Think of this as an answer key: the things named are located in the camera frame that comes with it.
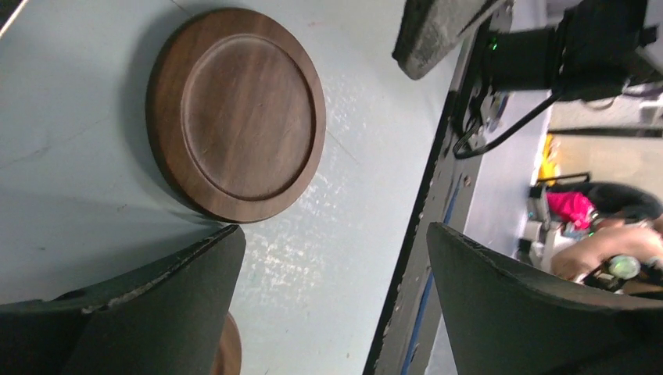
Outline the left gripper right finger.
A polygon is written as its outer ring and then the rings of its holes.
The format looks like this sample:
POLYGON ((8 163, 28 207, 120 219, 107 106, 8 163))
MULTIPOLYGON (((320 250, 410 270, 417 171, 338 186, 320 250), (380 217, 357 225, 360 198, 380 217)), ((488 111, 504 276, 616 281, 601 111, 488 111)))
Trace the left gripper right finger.
POLYGON ((442 223, 427 244, 458 373, 661 373, 661 302, 561 280, 442 223))

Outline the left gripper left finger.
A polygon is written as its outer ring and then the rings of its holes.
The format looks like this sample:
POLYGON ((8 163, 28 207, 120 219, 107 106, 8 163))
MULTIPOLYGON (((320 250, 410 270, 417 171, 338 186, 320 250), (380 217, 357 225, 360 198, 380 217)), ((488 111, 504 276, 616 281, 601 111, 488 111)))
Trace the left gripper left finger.
POLYGON ((50 301, 1 307, 4 374, 210 374, 245 254, 230 225, 50 301))

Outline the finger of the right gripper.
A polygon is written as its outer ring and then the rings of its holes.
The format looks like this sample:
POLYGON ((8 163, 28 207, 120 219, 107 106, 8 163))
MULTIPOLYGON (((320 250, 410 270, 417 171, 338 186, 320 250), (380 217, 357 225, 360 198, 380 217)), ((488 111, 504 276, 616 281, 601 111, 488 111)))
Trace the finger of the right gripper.
POLYGON ((407 0, 392 57, 411 80, 430 72, 505 0, 407 0))

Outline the dark wood coaster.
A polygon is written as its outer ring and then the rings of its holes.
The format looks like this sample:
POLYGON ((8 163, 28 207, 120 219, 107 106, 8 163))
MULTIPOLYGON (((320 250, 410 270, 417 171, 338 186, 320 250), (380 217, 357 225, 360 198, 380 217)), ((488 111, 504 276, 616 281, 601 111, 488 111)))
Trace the dark wood coaster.
POLYGON ((242 342, 234 317, 228 313, 217 352, 210 370, 211 375, 239 375, 242 368, 242 342))
POLYGON ((170 187, 199 213, 255 223, 292 205, 324 146, 315 66, 280 23, 243 8, 201 13, 159 52, 145 99, 149 144, 170 187))

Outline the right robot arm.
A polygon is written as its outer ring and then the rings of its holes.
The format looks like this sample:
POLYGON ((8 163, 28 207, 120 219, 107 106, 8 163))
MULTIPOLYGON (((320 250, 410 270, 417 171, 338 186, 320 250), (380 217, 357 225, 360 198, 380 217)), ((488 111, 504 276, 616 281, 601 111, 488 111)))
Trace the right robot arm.
POLYGON ((592 101, 662 80, 659 1, 581 1, 559 23, 495 30, 504 1, 408 1, 392 56, 421 79, 474 35, 481 75, 494 91, 543 91, 563 102, 592 101))

